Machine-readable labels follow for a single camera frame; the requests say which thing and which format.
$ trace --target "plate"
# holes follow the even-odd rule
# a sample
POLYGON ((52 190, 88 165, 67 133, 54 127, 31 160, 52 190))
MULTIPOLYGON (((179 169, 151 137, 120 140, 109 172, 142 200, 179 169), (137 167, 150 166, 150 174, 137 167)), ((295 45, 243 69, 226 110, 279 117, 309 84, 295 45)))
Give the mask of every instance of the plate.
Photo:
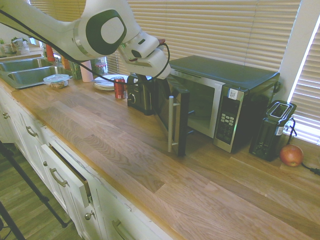
MULTIPOLYGON (((128 76, 127 75, 121 75, 121 74, 110 74, 110 75, 104 75, 103 77, 107 78, 107 79, 112 79, 112 78, 115 78, 115 77, 123 77, 124 78, 124 81, 127 82, 127 79, 128 79, 128 76)), ((114 83, 112 81, 104 81, 103 78, 101 77, 96 77, 94 79, 95 81, 102 81, 102 82, 95 82, 93 84, 93 86, 96 88, 96 89, 100 89, 100 90, 114 90, 114 83)))
POLYGON ((113 84, 114 84, 114 83, 112 82, 112 86, 110 86, 110 87, 103 87, 103 86, 99 86, 99 85, 97 85, 96 83, 94 83, 94 84, 93 84, 93 87, 96 88, 96 89, 99 89, 99 90, 113 91, 113 90, 115 90, 113 84))

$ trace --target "microwave door handle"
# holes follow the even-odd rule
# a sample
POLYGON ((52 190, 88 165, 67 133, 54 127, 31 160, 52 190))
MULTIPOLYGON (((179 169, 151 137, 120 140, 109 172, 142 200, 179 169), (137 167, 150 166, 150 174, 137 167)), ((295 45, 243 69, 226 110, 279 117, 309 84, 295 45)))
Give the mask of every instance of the microwave door handle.
POLYGON ((178 142, 173 142, 174 133, 174 107, 180 103, 174 103, 174 96, 169 96, 169 119, 168 119, 168 152, 171 153, 172 146, 177 145, 178 142))

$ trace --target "stainless steel sink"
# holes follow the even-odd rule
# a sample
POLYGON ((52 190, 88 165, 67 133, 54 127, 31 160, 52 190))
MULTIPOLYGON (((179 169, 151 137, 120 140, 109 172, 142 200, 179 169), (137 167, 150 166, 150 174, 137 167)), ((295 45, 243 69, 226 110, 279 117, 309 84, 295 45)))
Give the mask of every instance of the stainless steel sink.
POLYGON ((41 85, 44 78, 54 74, 72 75, 60 63, 51 63, 44 58, 0 62, 0 78, 15 89, 41 85))
POLYGON ((8 74, 8 77, 16 83, 16 89, 21 89, 43 84, 44 78, 54 74, 71 75, 71 72, 65 70, 63 67, 47 66, 26 71, 13 72, 8 74))
POLYGON ((42 58, 24 59, 16 61, 0 62, 0 71, 16 72, 28 69, 38 69, 52 66, 52 63, 42 58))

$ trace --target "open microwave door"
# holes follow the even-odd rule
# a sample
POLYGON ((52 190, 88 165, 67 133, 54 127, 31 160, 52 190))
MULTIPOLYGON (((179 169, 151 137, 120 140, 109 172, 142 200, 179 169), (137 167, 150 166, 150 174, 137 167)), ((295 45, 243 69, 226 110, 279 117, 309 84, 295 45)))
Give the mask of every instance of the open microwave door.
POLYGON ((168 136, 168 152, 186 154, 190 92, 171 75, 156 79, 152 107, 156 118, 168 136))

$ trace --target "tripod leg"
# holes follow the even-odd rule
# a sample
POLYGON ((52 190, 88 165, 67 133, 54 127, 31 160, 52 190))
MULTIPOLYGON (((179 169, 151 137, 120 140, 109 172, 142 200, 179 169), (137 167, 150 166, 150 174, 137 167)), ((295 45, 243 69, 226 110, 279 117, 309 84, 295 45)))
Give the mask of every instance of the tripod leg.
POLYGON ((45 204, 45 206, 50 210, 50 212, 54 215, 54 217, 59 221, 63 228, 66 228, 68 224, 71 222, 65 223, 61 217, 56 213, 56 211, 52 208, 49 203, 49 198, 44 196, 37 186, 31 181, 25 171, 20 167, 20 165, 13 158, 13 152, 7 149, 4 144, 0 141, 0 153, 11 163, 11 165, 15 168, 15 170, 20 174, 23 180, 29 185, 29 187, 34 191, 34 193, 38 196, 38 198, 45 204))
POLYGON ((3 206, 2 202, 0 201, 0 215, 3 217, 3 220, 6 222, 8 226, 10 226, 10 229, 12 233, 15 235, 16 239, 18 240, 26 240, 25 237, 20 232, 19 228, 5 209, 5 206, 3 206))

